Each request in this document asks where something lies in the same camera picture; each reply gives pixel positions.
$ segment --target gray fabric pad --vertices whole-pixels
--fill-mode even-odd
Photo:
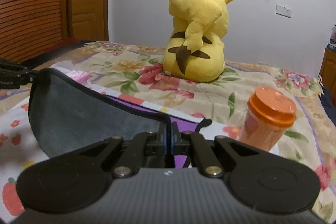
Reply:
[[[76,89],[56,75],[50,85],[37,85],[30,106],[33,133],[49,157],[55,157],[111,136],[132,139],[157,132],[159,121],[140,117]]]

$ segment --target orange lid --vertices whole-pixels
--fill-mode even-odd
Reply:
[[[278,128],[294,124],[296,105],[282,92],[260,86],[247,102],[251,112],[263,122]]]

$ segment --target dark blue cloth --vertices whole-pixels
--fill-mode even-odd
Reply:
[[[331,92],[325,86],[323,86],[322,89],[323,89],[324,94],[321,94],[320,96],[321,104],[324,108],[325,113],[329,117],[329,119],[336,126],[336,108],[333,105],[333,96],[331,95]]]

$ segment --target wardrobe louvered door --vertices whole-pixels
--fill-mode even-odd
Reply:
[[[0,57],[22,62],[67,37],[67,0],[0,0]]]

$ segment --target wooden wardrobe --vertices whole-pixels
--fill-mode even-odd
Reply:
[[[107,0],[0,0],[0,57],[23,62],[71,37],[107,39],[107,21]]]
[[[336,99],[336,52],[325,49],[324,58],[320,70],[322,84],[326,86]]]
[[[0,0],[0,57],[21,62],[62,44],[68,0]]]

